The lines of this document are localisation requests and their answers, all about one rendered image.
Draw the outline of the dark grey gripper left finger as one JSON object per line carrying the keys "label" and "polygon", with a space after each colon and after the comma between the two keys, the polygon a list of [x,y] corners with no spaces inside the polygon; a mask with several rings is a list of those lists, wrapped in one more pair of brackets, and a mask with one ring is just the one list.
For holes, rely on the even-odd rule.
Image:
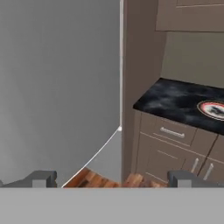
{"label": "dark grey gripper left finger", "polygon": [[56,187],[57,172],[56,171],[33,171],[31,174],[26,176],[23,179],[13,181],[8,184],[4,184],[0,180],[0,187],[2,188],[47,188],[47,187]]}

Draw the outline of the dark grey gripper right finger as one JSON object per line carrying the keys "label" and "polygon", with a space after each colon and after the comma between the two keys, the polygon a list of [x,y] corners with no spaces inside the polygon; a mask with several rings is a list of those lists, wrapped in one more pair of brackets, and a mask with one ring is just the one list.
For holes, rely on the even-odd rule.
{"label": "dark grey gripper right finger", "polygon": [[224,183],[207,181],[189,171],[168,171],[169,187],[185,188],[224,188]]}

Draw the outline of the taupe base cupboard door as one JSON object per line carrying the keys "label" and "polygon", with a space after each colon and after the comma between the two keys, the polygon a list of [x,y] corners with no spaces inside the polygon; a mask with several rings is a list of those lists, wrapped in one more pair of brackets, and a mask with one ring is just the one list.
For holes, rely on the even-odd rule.
{"label": "taupe base cupboard door", "polygon": [[211,171],[207,181],[224,182],[224,136],[218,135],[213,148],[211,149],[205,164],[203,165],[199,176],[203,179],[209,165],[213,163],[213,170]]}
{"label": "taupe base cupboard door", "polygon": [[181,149],[174,144],[141,134],[138,144],[136,172],[161,184],[168,182],[167,172],[184,170],[190,172],[195,158],[199,159],[193,174],[197,175],[205,156]]}

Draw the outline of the taupe fridge housing panel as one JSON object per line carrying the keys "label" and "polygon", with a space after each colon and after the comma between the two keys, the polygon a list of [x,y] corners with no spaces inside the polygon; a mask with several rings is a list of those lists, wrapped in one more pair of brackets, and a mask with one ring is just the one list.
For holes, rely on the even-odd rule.
{"label": "taupe fridge housing panel", "polygon": [[158,0],[123,0],[122,180],[131,173],[137,100],[160,77],[166,33],[156,30]]}

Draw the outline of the taupe drawer front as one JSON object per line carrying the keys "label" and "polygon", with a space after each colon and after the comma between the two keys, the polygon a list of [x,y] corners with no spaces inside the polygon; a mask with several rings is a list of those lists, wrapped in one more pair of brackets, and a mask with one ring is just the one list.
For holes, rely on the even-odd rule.
{"label": "taupe drawer front", "polygon": [[168,138],[187,146],[191,145],[196,132],[194,127],[144,112],[141,115],[140,130],[145,134]]}

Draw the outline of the white plate with red rim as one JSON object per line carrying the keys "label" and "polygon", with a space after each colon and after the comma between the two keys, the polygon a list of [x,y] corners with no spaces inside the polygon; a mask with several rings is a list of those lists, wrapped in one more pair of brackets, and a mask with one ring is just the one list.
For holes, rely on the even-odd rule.
{"label": "white plate with red rim", "polygon": [[205,116],[224,121],[224,102],[222,101],[200,101],[197,109]]}

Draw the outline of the taupe wall cupboard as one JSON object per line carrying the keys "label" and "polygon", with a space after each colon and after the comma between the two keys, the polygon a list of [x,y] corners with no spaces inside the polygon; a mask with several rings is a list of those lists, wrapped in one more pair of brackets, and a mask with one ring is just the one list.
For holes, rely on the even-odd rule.
{"label": "taupe wall cupboard", "polygon": [[158,0],[156,29],[224,32],[224,0]]}

